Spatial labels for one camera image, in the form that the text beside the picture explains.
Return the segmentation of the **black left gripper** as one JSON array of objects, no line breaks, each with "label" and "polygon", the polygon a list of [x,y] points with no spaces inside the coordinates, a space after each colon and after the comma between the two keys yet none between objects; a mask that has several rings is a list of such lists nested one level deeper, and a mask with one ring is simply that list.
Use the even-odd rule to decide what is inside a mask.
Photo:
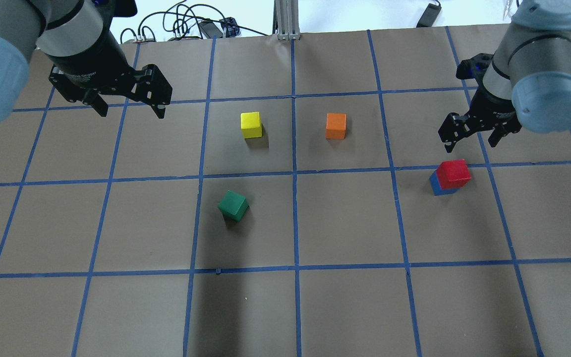
[{"label": "black left gripper", "polygon": [[69,57],[50,55],[49,59],[54,64],[49,80],[67,102],[89,104],[105,118],[109,107],[101,96],[123,96],[152,106],[159,119],[165,118],[172,86],[157,65],[136,69],[127,63],[122,50]]}]

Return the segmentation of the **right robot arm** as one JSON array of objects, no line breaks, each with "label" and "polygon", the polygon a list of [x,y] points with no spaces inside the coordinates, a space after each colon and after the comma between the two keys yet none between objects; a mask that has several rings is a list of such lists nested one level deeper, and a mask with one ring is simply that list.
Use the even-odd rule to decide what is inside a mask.
[{"label": "right robot arm", "polygon": [[466,114],[438,129],[447,152],[481,131],[489,145],[527,129],[571,129],[571,0],[524,0],[493,54],[464,59],[456,76],[478,84]]}]

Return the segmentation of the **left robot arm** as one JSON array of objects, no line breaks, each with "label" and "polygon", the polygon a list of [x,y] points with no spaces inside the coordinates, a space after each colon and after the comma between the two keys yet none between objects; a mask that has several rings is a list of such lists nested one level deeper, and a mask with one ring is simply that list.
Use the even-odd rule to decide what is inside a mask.
[{"label": "left robot arm", "polygon": [[154,64],[130,66],[110,30],[136,13],[133,0],[0,0],[0,122],[29,80],[35,49],[52,61],[49,82],[66,101],[106,116],[104,96],[122,96],[165,117],[172,86]]}]

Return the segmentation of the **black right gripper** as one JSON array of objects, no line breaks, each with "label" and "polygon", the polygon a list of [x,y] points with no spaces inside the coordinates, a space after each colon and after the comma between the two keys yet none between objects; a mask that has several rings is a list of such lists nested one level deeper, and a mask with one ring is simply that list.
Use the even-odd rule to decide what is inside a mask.
[{"label": "black right gripper", "polygon": [[458,141],[481,131],[491,131],[490,147],[496,147],[501,138],[521,131],[516,111],[510,100],[500,99],[486,90],[478,89],[464,115],[449,113],[438,129],[440,140],[447,153],[451,153]]}]

